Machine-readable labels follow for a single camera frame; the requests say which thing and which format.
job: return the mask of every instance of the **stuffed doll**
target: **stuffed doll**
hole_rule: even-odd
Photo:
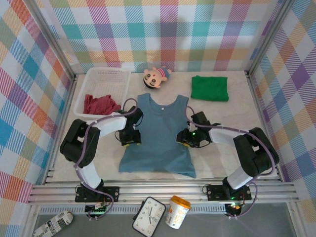
[[[162,68],[153,67],[152,70],[144,70],[143,81],[149,89],[160,88],[162,81],[167,81],[170,76],[171,70],[165,66]]]

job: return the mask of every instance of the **green cloth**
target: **green cloth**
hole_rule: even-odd
[[[209,101],[228,101],[227,78],[192,77],[191,98]]]

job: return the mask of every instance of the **analog clock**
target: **analog clock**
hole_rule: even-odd
[[[134,217],[133,229],[146,237],[153,236],[165,211],[164,204],[148,197]]]

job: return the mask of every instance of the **gray floor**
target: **gray floor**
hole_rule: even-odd
[[[52,218],[40,215],[36,228]],[[72,224],[55,237],[141,237],[132,229],[133,215],[108,215],[99,221],[89,221],[85,215],[75,216]],[[188,214],[180,229],[164,223],[154,237],[294,237],[294,229],[285,203],[256,204],[239,220],[224,215]]]

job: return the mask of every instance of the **white plastic basket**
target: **white plastic basket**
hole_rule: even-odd
[[[77,97],[74,114],[86,118],[98,119],[104,115],[89,115],[83,113],[86,94],[94,98],[111,95],[118,105],[123,106],[126,99],[131,72],[123,68],[90,68],[84,78]]]

